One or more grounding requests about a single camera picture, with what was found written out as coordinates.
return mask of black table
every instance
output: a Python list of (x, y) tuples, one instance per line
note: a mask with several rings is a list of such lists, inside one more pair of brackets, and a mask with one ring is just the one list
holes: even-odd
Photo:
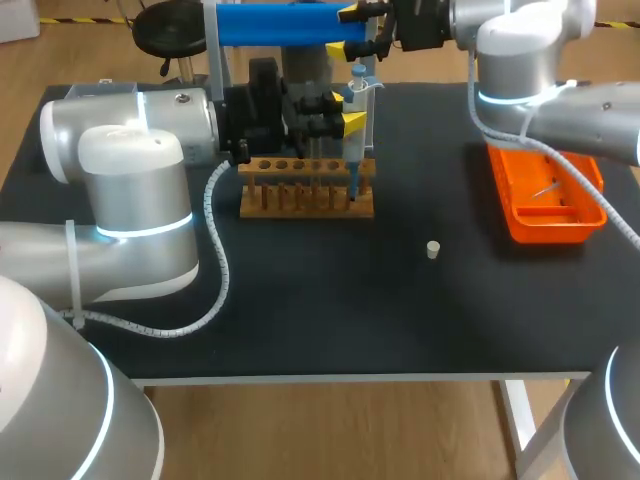
[[(177, 340), (89, 323), (86, 338), (125, 374), (150, 382), (590, 371), (640, 334), (640, 258), (611, 225), (584, 246), (515, 245), (465, 88), (405, 84), (378, 92), (375, 220), (240, 220), (241, 181), (228, 172), (215, 215), (231, 289), (217, 322)], [(65, 92), (51, 87), (43, 102)], [(37, 116), (0, 195), (0, 219), (92, 223), (83, 187), (48, 174)], [(629, 169), (599, 166), (605, 194), (640, 229), (640, 191)], [(164, 298), (90, 308), (159, 328), (208, 310), (219, 287), (202, 219), (210, 172), (188, 172), (196, 281)], [(430, 240), (442, 244), (436, 261), (426, 256)]]

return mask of white cable tie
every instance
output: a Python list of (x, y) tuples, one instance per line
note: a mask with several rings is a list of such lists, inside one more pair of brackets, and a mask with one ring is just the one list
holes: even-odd
[(73, 312), (73, 328), (84, 328), (85, 319), (82, 315), (82, 296), (80, 293), (80, 271), (78, 267), (78, 242), (76, 241), (76, 228), (73, 220), (67, 220), (64, 225), (67, 239), (67, 255), (69, 258), (69, 280), (71, 284), (71, 306)]

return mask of small white cap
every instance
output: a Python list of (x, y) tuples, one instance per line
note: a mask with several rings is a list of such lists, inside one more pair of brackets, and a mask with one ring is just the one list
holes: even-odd
[(440, 244), (438, 242), (436, 242), (435, 240), (431, 240), (429, 243), (427, 243), (427, 257), (429, 257), (431, 260), (435, 260), (435, 258), (438, 256), (438, 253), (440, 253)]

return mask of robotic arm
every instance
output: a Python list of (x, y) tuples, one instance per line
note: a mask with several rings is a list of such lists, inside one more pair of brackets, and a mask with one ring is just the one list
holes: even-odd
[[(488, 127), (638, 166), (640, 84), (557, 85), (564, 46), (591, 33), (596, 0), (392, 0), (390, 5), (393, 15), (386, 22), (394, 25), (404, 51), (440, 48), (447, 40), (461, 50), (477, 48), (476, 107)], [(360, 8), (365, 7), (358, 3), (355, 10)], [(363, 18), (352, 11), (341, 17)]]

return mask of wooden floor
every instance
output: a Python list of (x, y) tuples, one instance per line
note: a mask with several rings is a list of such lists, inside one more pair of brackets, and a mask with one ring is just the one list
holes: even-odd
[[(117, 16), (115, 2), (40, 0), (43, 17)], [(123, 0), (135, 14), (137, 3)], [(640, 20), (637, 0), (601, 0), (602, 20)], [(233, 52), (235, 79), (246, 59), (271, 49)], [(206, 59), (195, 59), (206, 72)], [(141, 53), (123, 26), (47, 25), (37, 39), (0, 45), (0, 178), (47, 85), (158, 82), (161, 62)], [(336, 80), (348, 68), (336, 67)], [(170, 75), (177, 75), (172, 65)], [(595, 82), (640, 80), (640, 31), (598, 30), (571, 45), (560, 76)], [(392, 54), (384, 82), (466, 78), (466, 54), (454, 45)], [(562, 382), (528, 382), (540, 422)], [(167, 442), (163, 479), (506, 479), (507, 443), (492, 385), (358, 384), (160, 388), (154, 403)], [(558, 466), (548, 479), (565, 478)]]

